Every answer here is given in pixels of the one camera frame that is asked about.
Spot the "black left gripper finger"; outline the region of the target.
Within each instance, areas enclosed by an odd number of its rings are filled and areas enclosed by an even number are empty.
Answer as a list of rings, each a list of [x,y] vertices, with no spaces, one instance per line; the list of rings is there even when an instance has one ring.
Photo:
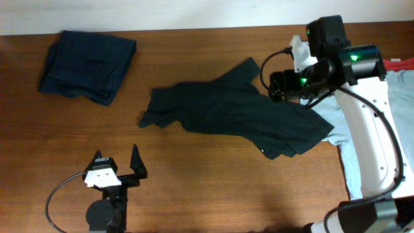
[[[138,146],[136,144],[133,145],[133,149],[131,153],[130,168],[134,171],[134,174],[139,179],[147,179],[147,169],[140,156]]]
[[[87,165],[85,172],[88,172],[89,170],[92,170],[92,167],[94,166],[96,159],[101,159],[102,158],[102,153],[100,150],[97,150],[96,153],[94,154],[92,160],[90,161],[90,163]]]

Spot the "dark green t-shirt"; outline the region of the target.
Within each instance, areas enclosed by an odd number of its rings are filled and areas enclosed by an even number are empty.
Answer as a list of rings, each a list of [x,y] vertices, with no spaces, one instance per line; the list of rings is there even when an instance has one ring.
[[[261,95],[252,84],[258,74],[257,63],[248,58],[210,82],[154,88],[138,125],[164,128],[178,121],[189,132],[243,137],[269,159],[301,155],[333,130],[313,110]]]

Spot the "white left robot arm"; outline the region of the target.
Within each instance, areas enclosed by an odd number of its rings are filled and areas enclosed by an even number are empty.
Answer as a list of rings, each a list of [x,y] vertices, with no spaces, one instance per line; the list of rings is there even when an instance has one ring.
[[[102,193],[102,198],[90,204],[86,211],[89,232],[126,231],[128,189],[140,186],[140,181],[147,178],[147,170],[136,144],[132,149],[129,167],[133,173],[117,175],[118,166],[114,159],[103,157],[101,151],[97,151],[84,170],[82,180],[85,184]]]

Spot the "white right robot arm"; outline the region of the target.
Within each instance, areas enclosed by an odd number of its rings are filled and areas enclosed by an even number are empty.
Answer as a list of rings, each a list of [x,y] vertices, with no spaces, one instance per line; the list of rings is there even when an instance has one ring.
[[[348,123],[362,178],[363,197],[340,203],[305,232],[411,232],[413,170],[389,106],[386,70],[374,45],[348,41],[315,45],[294,36],[285,53],[294,68],[275,72],[275,100],[333,95]]]

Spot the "folded navy blue garment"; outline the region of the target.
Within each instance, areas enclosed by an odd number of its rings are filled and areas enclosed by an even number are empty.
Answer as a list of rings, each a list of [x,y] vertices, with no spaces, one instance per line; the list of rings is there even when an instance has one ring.
[[[64,30],[49,48],[38,91],[68,98],[84,96],[109,106],[136,52],[135,40]]]

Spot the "red garment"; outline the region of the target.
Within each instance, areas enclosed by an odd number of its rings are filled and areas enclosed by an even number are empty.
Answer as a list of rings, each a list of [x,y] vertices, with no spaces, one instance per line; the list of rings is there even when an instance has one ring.
[[[384,66],[387,71],[406,71],[414,69],[414,58],[409,58],[402,61],[384,60]]]

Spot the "light blue-grey t-shirt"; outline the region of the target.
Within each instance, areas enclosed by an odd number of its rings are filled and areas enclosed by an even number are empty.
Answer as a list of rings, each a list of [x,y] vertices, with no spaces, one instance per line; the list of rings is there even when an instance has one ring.
[[[405,177],[392,196],[413,195],[413,71],[389,71],[385,80],[363,78],[343,88],[368,100],[391,124],[402,151]],[[335,91],[313,110],[334,127],[325,139],[340,149],[352,200],[379,195],[394,185],[398,175],[394,144],[383,121],[367,104]]]

